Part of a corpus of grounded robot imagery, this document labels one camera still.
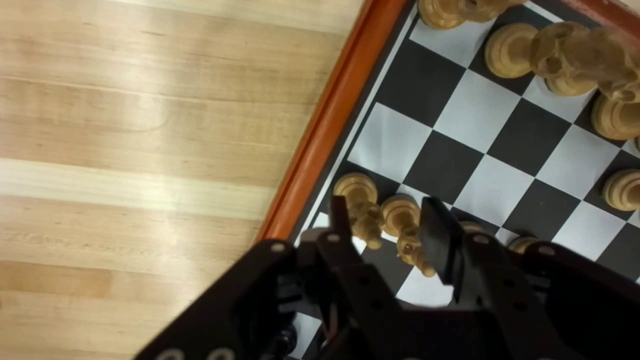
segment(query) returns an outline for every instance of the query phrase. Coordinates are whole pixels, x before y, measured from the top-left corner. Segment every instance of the chessboard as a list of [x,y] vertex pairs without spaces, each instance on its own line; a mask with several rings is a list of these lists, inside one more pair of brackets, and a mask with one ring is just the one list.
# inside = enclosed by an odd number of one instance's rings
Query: chessboard
[[[598,26],[560,1],[540,0],[490,22],[438,31],[408,1],[289,241],[328,226],[336,180],[359,172],[375,183],[380,204],[397,193],[418,204],[438,197],[458,220],[481,225],[505,245],[535,236],[640,281],[640,215],[615,210],[601,196],[615,171],[640,169],[634,143],[594,131],[596,91],[559,97],[533,73],[498,78],[484,62],[487,38],[501,26],[541,29],[564,20]],[[383,238],[377,250],[353,242],[397,299],[408,307],[448,305],[452,288],[402,262],[397,238]],[[294,325],[291,357],[314,358],[323,341],[318,314],[301,311]]]

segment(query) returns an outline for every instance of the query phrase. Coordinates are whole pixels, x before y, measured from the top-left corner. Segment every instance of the wooden table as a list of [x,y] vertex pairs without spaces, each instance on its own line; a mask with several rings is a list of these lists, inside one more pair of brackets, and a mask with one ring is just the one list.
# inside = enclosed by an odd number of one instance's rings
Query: wooden table
[[250,246],[361,0],[1,0],[0,359],[127,359]]

